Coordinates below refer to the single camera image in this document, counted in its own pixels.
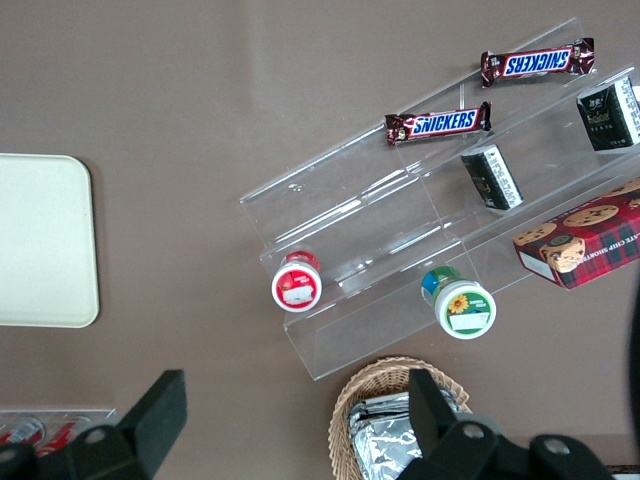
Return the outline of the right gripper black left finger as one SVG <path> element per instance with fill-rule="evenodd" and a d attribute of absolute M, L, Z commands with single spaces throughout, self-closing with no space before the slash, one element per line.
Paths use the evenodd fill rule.
<path fill-rule="evenodd" d="M 187 421 L 183 370 L 166 370 L 115 425 L 101 424 L 39 457 L 28 444 L 1 447 L 3 479 L 152 479 Z"/>

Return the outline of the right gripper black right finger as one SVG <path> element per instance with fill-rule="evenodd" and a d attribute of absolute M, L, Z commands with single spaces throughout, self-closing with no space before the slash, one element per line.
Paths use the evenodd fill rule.
<path fill-rule="evenodd" d="M 486 424 L 459 420 L 431 374 L 409 372 L 409 417 L 422 456 L 401 479 L 611 479 L 610 470 L 582 442 L 539 435 L 519 447 Z"/>

